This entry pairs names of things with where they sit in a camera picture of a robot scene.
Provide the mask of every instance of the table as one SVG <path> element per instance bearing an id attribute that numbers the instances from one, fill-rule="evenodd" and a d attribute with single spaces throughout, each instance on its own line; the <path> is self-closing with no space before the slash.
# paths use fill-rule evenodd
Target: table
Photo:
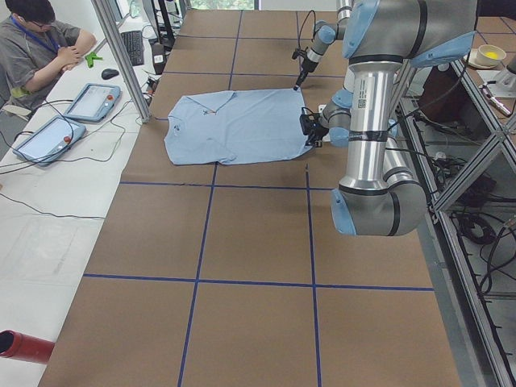
<path id="1" fill-rule="evenodd" d="M 233 166 L 166 156 L 182 95 L 292 87 L 305 16 L 186 15 L 41 387 L 460 385 L 417 234 L 333 227 L 345 150 Z M 335 45 L 306 105 L 344 74 Z"/>
<path id="2" fill-rule="evenodd" d="M 143 25 L 142 18 L 128 19 L 122 31 L 141 29 Z M 151 50 L 147 41 L 144 42 L 147 45 L 145 65 L 135 68 L 141 85 L 148 77 L 145 71 L 153 73 Z M 106 216 L 141 123 L 131 103 L 114 119 L 114 123 L 124 129 L 108 123 L 130 96 L 121 76 L 109 81 L 100 77 L 103 69 L 118 67 L 109 47 L 105 45 L 98 55 L 103 60 L 96 60 L 92 69 L 82 61 L 73 71 L 65 73 L 47 100 L 73 99 L 87 82 L 120 86 L 121 98 L 107 118 L 99 124 L 88 124 L 87 137 L 76 143 L 61 160 L 82 157 L 107 160 L 114 151 L 113 156 L 106 162 L 57 161 L 44 168 L 33 166 L 4 174 L 0 176 L 3 185 L 0 193 L 53 214 Z M 62 113 L 68 103 L 52 105 Z M 53 107 L 44 106 L 34 114 L 25 130 L 37 130 L 55 115 Z M 19 162 L 20 159 L 8 152 L 2 160 L 1 172 L 19 168 L 19 164 L 5 167 Z M 102 219 L 43 216 L 5 198 L 0 198 L 0 207 L 0 327 L 54 341 L 102 227 Z M 44 366 L 40 364 L 1 359 L 0 385 L 32 387 L 37 385 L 43 371 Z"/>

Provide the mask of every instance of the white desk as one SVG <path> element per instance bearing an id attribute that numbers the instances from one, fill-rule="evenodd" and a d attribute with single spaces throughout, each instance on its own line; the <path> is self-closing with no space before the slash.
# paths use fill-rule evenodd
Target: white desk
<path id="1" fill-rule="evenodd" d="M 128 19 L 122 31 L 141 29 L 142 19 Z M 135 67 L 141 85 L 153 73 L 151 50 L 146 43 L 145 65 Z M 119 85 L 122 95 L 114 109 L 99 124 L 88 124 L 87 133 L 61 160 L 93 157 L 105 160 L 112 153 L 123 129 L 109 121 L 131 96 L 121 75 L 109 81 L 101 79 L 106 68 L 118 68 L 110 49 L 105 45 L 94 67 L 81 62 L 67 72 L 48 95 L 48 101 L 73 99 L 87 82 Z M 55 107 L 63 112 L 68 104 Z M 26 126 L 35 131 L 56 112 L 50 106 L 40 108 Z M 79 160 L 56 162 L 48 167 L 31 166 L 18 172 L 0 175 L 2 194 L 54 214 L 105 217 L 117 189 L 120 173 L 131 154 L 140 121 L 136 108 L 129 103 L 114 120 L 125 128 L 113 157 L 107 162 Z M 0 163 L 0 173 L 19 168 L 12 152 Z M 40 215 L 18 203 L 0 197 L 0 331 L 20 331 L 55 341 L 68 313 L 69 306 L 94 247 L 102 220 L 56 218 Z M 12 359 L 0 359 L 0 385 L 35 387 L 45 366 Z"/>

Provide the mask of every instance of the red cylinder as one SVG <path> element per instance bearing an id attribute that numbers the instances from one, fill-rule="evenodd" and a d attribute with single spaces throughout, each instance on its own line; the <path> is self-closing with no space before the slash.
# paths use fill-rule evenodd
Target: red cylinder
<path id="1" fill-rule="evenodd" d="M 0 333 L 0 357 L 46 364 L 54 343 L 14 331 Z"/>

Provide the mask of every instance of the glasses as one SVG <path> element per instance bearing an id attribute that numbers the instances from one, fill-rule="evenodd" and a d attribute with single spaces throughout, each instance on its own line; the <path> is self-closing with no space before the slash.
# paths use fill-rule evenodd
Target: glasses
<path id="1" fill-rule="evenodd" d="M 35 24 L 36 26 L 38 26 L 39 28 L 44 28 L 44 27 L 50 27 L 52 25 L 53 22 L 50 22 L 50 23 L 45 23 L 45 24 L 39 24 L 39 23 L 36 23 L 36 22 L 31 22 L 32 24 Z"/>

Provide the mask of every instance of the robotic arm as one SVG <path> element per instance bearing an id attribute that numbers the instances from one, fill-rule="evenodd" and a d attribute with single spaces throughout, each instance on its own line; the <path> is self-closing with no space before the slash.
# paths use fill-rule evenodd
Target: robotic arm
<path id="1" fill-rule="evenodd" d="M 348 146 L 346 174 L 332 191 L 337 230 L 403 235 L 421 221 L 426 198 L 400 152 L 392 150 L 396 142 L 389 136 L 389 110 L 395 73 L 405 59 L 418 68 L 466 55 L 475 34 L 476 0 L 356 0 L 337 6 L 345 6 L 348 17 L 335 26 L 319 25 L 294 88 L 314 71 L 333 43 L 330 37 L 340 39 L 345 29 L 343 57 L 349 66 L 344 87 L 321 114 L 301 116 L 303 133 L 309 145 L 320 145 L 329 132 L 334 145 Z"/>

